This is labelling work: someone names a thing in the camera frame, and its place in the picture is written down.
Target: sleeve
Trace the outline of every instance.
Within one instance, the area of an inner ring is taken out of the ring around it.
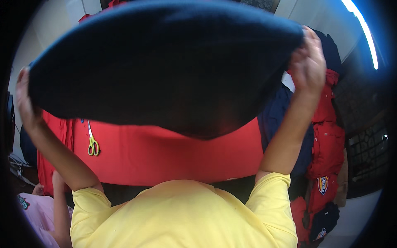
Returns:
[[[75,207],[70,237],[73,247],[85,247],[91,234],[115,211],[104,193],[95,188],[72,191]]]
[[[298,243],[289,206],[290,183],[289,175],[270,173],[257,181],[246,203],[280,247],[296,247]]]
[[[42,228],[37,228],[37,227],[34,227],[34,230],[36,231],[37,236],[39,236],[39,238],[43,242],[44,247],[59,248],[58,243],[56,242],[56,240],[52,237],[52,235],[48,231],[46,231]]]

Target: person's right hand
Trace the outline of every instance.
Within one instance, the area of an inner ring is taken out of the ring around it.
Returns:
[[[326,62],[320,38],[303,26],[304,44],[291,56],[289,69],[297,91],[320,94],[325,84]]]
[[[44,195],[44,186],[38,183],[35,188],[33,189],[32,194],[36,196],[43,196]]]
[[[25,130],[30,134],[38,126],[45,123],[41,116],[41,109],[32,105],[28,94],[29,68],[20,70],[16,86],[17,105]]]

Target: fluorescent light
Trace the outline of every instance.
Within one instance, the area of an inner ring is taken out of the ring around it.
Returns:
[[[378,69],[378,58],[376,56],[374,41],[372,40],[370,29],[368,28],[368,25],[365,22],[364,17],[362,16],[360,11],[357,9],[355,4],[351,0],[342,0],[342,2],[346,6],[347,10],[349,12],[353,12],[353,14],[357,17],[358,21],[360,22],[361,27],[364,31],[365,37],[367,38],[368,46],[370,47],[372,61],[374,63],[374,68],[375,68],[375,70],[377,70]]]

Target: pink fabric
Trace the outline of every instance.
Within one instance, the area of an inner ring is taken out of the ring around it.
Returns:
[[[27,193],[17,195],[22,212],[26,215],[36,234],[46,247],[57,247],[55,239],[48,231],[54,231],[54,199],[49,196],[36,196]],[[69,207],[70,217],[73,209]]]

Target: embroidered patch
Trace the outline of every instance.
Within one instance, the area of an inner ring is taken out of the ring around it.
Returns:
[[[325,194],[325,192],[327,192],[328,189],[328,179],[329,177],[320,177],[317,178],[318,180],[318,191],[320,191],[320,193],[322,195]]]
[[[26,201],[26,198],[22,198],[19,194],[17,195],[17,197],[20,204],[22,205],[22,208],[26,210],[30,206],[30,203]]]
[[[325,230],[325,228],[323,228],[321,230],[321,232],[317,235],[317,238],[315,240],[318,240],[318,239],[324,237],[325,235],[327,235],[327,231]]]

